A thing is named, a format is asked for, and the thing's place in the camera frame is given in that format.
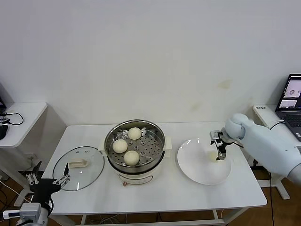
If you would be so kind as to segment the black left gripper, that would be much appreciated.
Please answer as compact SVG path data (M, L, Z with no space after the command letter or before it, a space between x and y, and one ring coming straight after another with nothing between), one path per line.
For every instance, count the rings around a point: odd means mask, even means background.
M30 191L33 192L32 202L49 204L51 195L61 190L70 181L69 164L66 163L63 175L59 179L42 178L38 180L37 175L42 161L26 174L30 183Z

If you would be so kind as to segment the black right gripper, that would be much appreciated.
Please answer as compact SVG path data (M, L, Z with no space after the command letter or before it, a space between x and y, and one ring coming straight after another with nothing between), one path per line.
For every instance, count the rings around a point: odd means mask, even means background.
M225 128L222 128L221 131L218 132L218 137L221 139L224 143L230 143L230 136L226 132ZM216 139L213 139L210 141L210 145L215 145L217 148L217 161L225 160L226 158L226 144L224 143L217 143Z

